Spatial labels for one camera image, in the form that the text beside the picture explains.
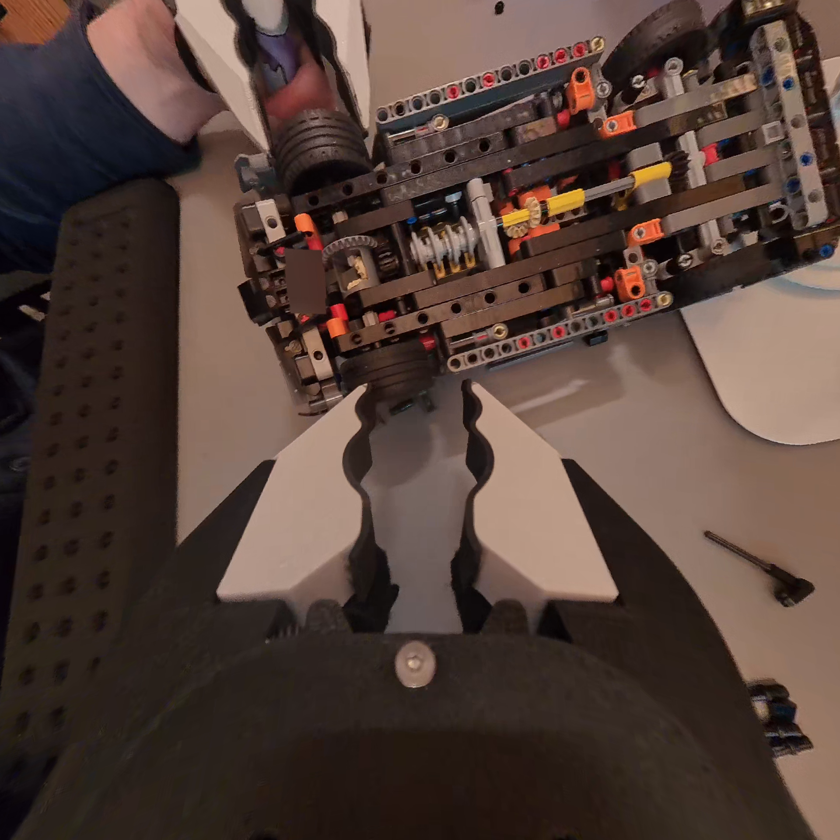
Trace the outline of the person's left forearm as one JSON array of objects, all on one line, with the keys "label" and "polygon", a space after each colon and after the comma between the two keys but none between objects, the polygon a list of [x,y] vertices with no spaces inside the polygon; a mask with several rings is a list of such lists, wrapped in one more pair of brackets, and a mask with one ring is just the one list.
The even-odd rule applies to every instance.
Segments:
[{"label": "person's left forearm", "polygon": [[103,68],[82,2],[42,45],[1,48],[1,272],[48,274],[60,222],[120,184],[188,172],[198,143],[177,143],[144,117]]}]

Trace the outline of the black lego axle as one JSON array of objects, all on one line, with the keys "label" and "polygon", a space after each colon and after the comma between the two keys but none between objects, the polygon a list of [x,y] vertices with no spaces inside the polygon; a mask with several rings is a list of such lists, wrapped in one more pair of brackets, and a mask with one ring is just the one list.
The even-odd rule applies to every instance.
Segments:
[{"label": "black lego axle", "polygon": [[747,561],[770,577],[773,581],[773,597],[784,607],[797,606],[816,591],[816,587],[811,581],[789,572],[776,563],[760,558],[713,531],[705,530],[703,536],[710,542]]}]

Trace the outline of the person's left hand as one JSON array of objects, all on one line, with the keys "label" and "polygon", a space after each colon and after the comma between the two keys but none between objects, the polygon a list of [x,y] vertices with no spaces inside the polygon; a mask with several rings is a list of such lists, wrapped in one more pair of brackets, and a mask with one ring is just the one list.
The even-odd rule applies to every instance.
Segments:
[{"label": "person's left hand", "polygon": [[202,88],[175,42],[175,19],[162,1],[120,1],[87,24],[87,40],[122,94],[170,140],[185,145],[219,114],[217,94]]}]

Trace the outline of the white book stand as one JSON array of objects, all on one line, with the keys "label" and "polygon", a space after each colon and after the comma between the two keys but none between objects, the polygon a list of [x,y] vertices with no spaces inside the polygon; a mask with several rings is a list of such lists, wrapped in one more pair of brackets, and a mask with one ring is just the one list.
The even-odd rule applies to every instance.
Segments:
[{"label": "white book stand", "polygon": [[783,445],[839,439],[839,258],[684,309],[728,414]]}]

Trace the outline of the lego car model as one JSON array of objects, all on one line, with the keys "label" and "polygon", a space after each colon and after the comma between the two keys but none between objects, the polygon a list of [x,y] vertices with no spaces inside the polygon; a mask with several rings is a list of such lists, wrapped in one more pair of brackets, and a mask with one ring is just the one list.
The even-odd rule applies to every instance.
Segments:
[{"label": "lego car model", "polygon": [[377,109],[302,112],[241,154],[246,280],[300,415],[682,309],[838,247],[838,147],[798,2],[668,2]]}]

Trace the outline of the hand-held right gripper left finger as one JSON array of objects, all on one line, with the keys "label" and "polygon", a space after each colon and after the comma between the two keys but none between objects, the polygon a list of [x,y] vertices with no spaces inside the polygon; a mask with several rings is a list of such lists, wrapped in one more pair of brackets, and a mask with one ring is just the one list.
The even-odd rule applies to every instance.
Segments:
[{"label": "hand-held right gripper left finger", "polygon": [[315,602],[332,601],[355,632],[386,630],[399,588],[363,487],[376,421],[372,386],[358,386],[278,454],[217,586],[220,602],[282,602],[302,623]]}]

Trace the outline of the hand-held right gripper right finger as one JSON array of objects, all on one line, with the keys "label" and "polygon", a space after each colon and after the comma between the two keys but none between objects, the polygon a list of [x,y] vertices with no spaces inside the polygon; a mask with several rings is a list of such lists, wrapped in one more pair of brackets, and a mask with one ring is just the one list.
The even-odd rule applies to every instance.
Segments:
[{"label": "hand-held right gripper right finger", "polygon": [[538,629],[552,602],[612,604],[619,592],[560,453],[479,383],[464,380],[465,464],[475,484],[450,564],[466,634],[499,602]]}]

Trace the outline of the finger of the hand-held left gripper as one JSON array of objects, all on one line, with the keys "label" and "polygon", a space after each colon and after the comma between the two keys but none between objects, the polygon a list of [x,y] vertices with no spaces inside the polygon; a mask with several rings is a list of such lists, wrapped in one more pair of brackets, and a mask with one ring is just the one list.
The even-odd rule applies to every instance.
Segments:
[{"label": "finger of the hand-held left gripper", "polygon": [[196,63],[262,152],[271,145],[260,35],[280,30],[279,1],[176,1],[174,20]]},{"label": "finger of the hand-held left gripper", "polygon": [[324,70],[333,102],[370,131],[368,28],[361,1],[307,1],[305,40]]}]

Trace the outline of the cluster of black lego pins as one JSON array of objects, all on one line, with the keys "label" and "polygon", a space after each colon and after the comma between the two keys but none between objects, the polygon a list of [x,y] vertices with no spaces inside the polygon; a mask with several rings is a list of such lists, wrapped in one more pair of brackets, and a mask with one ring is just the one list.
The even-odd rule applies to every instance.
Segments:
[{"label": "cluster of black lego pins", "polygon": [[774,680],[764,680],[748,683],[747,689],[775,760],[814,750],[813,741],[796,720],[797,704],[785,686]]}]

